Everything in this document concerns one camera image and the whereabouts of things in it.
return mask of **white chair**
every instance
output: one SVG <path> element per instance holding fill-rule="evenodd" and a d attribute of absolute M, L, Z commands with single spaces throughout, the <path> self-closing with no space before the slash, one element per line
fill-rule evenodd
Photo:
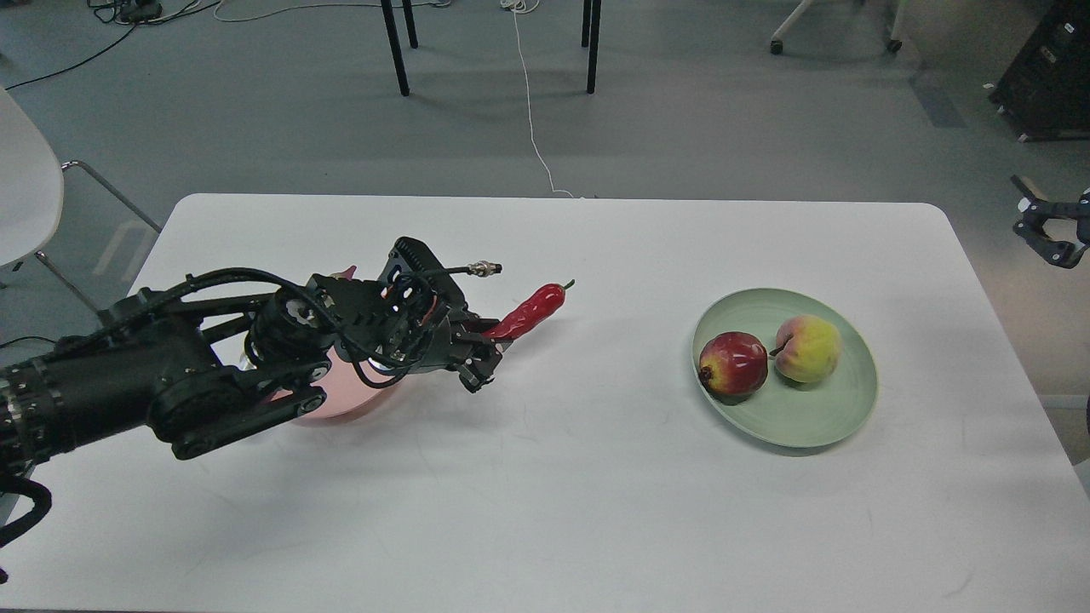
<path fill-rule="evenodd" d="M 7 92 L 0 92 L 0 265 L 29 254 L 41 262 L 92 311 L 98 308 L 49 260 L 43 248 L 60 224 L 64 171 L 80 168 L 128 206 L 157 233 L 162 229 L 86 163 L 59 164 L 52 147 Z"/>
<path fill-rule="evenodd" d="M 802 0 L 799 5 L 791 11 L 791 14 L 784 20 L 784 23 L 776 28 L 776 32 L 772 34 L 772 45 L 771 51 L 773 56 L 778 56 L 784 52 L 784 35 L 787 31 L 795 25 L 795 22 L 799 21 L 802 13 L 807 12 L 807 9 L 814 3 L 814 0 Z M 901 17 L 905 16 L 905 8 L 908 5 L 908 0 L 897 0 L 897 14 L 893 20 L 893 28 L 889 31 L 889 40 L 886 41 L 886 50 L 891 53 L 896 53 L 900 50 L 900 26 Z"/>

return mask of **white cable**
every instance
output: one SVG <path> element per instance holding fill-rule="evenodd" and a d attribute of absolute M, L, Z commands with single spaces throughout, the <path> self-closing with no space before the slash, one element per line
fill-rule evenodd
<path fill-rule="evenodd" d="M 444 0 L 433 0 L 431 2 L 416 2 L 416 3 L 413 3 L 413 7 L 435 7 L 436 9 L 445 9 L 445 8 L 449 7 L 452 1 L 453 0 L 445 0 L 445 1 Z M 261 14 L 261 15 L 254 15 L 252 17 L 238 17 L 238 19 L 233 19 L 233 17 L 221 17 L 221 16 L 219 16 L 219 10 L 223 8 L 223 4 L 227 4 L 227 0 L 222 0 L 219 4 L 216 5 L 215 9 L 213 9 L 213 12 L 211 12 L 211 16 L 216 17 L 216 21 L 220 21 L 220 22 L 223 22 L 223 23 L 252 22 L 252 21 L 256 21 L 256 20 L 263 20 L 265 17 L 271 17 L 272 15 L 279 15 L 280 13 L 287 13 L 288 11 L 294 11 L 296 9 L 322 9 L 324 7 L 366 7 L 366 8 L 370 8 L 370 9 L 382 8 L 382 4 L 375 4 L 373 2 L 330 2 L 328 4 L 299 4 L 299 5 L 295 5 L 295 7 L 288 7 L 286 9 L 279 9 L 279 10 L 272 11 L 271 13 L 265 13 L 265 14 Z"/>
<path fill-rule="evenodd" d="M 530 121 L 530 144 L 534 146 L 534 153 L 537 154 L 538 161 L 541 161 L 542 166 L 545 167 L 545 173 L 548 175 L 548 187 L 553 190 L 553 193 L 568 194 L 571 197 L 576 197 L 576 194 L 569 192 L 568 190 L 556 189 L 556 184 L 553 182 L 553 171 L 548 169 L 548 165 L 545 164 L 545 158 L 543 158 L 542 153 L 537 151 L 537 141 L 534 140 L 534 111 L 533 107 L 530 105 L 530 71 L 526 70 L 526 59 L 522 57 L 522 36 L 519 35 L 519 12 L 512 10 L 511 16 L 514 17 L 514 40 L 519 46 L 519 59 L 522 61 L 522 75 L 526 80 L 526 119 Z"/>
<path fill-rule="evenodd" d="M 190 9 L 196 9 L 197 7 L 201 5 L 202 1 L 203 0 L 193 0 L 192 2 L 190 2 L 189 4 L 182 7 L 179 10 L 174 11 L 173 13 L 170 13 L 169 15 L 160 15 L 160 16 L 154 19 L 154 20 L 147 20 L 147 23 L 158 23 L 158 22 L 161 22 L 161 21 L 167 21 L 167 20 L 169 20 L 171 17 L 177 17 L 178 15 L 184 13 L 185 11 L 189 11 Z"/>
<path fill-rule="evenodd" d="M 499 0 L 499 8 L 505 9 L 507 11 L 511 11 L 512 13 L 519 15 L 524 15 L 526 13 L 533 12 L 533 10 L 536 9 L 537 5 L 541 3 L 542 0 L 537 0 L 536 2 L 534 2 L 533 7 L 530 7 L 528 9 L 526 0 Z"/>

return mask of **black metal leg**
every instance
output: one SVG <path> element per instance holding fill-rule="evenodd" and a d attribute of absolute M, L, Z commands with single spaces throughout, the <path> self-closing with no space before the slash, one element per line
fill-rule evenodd
<path fill-rule="evenodd" d="M 586 67 L 586 93 L 594 93 L 594 81 L 598 74 L 598 24 L 602 21 L 602 0 L 592 0 L 591 7 L 591 59 Z"/>
<path fill-rule="evenodd" d="M 401 58 L 401 43 L 398 40 L 398 26 L 393 23 L 393 4 L 390 0 L 383 1 L 383 19 L 386 20 L 386 36 L 390 39 L 390 53 L 393 56 L 393 70 L 398 73 L 398 86 L 401 95 L 409 95 L 409 77 L 405 76 L 405 63 Z"/>
<path fill-rule="evenodd" d="M 586 47 L 591 36 L 591 0 L 583 0 L 583 47 Z"/>
<path fill-rule="evenodd" d="M 401 5 L 405 10 L 405 29 L 409 31 L 409 46 L 415 49 L 420 47 L 416 41 L 416 21 L 412 19 L 412 0 L 401 0 Z"/>

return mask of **cable connector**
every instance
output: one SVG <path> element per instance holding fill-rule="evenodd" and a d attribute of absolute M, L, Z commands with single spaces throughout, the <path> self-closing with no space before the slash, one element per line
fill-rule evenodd
<path fill-rule="evenodd" d="M 491 277 L 492 275 L 498 275 L 504 272 L 504 266 L 501 264 L 493 264 L 492 262 L 485 262 L 484 260 L 480 262 L 474 262 L 467 266 L 469 273 L 475 277 Z"/>

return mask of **chair seat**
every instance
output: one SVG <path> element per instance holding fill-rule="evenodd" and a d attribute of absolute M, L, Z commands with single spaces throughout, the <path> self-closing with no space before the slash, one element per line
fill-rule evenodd
<path fill-rule="evenodd" d="M 0 266 L 34 253 L 57 231 L 64 178 L 52 147 L 0 91 Z"/>

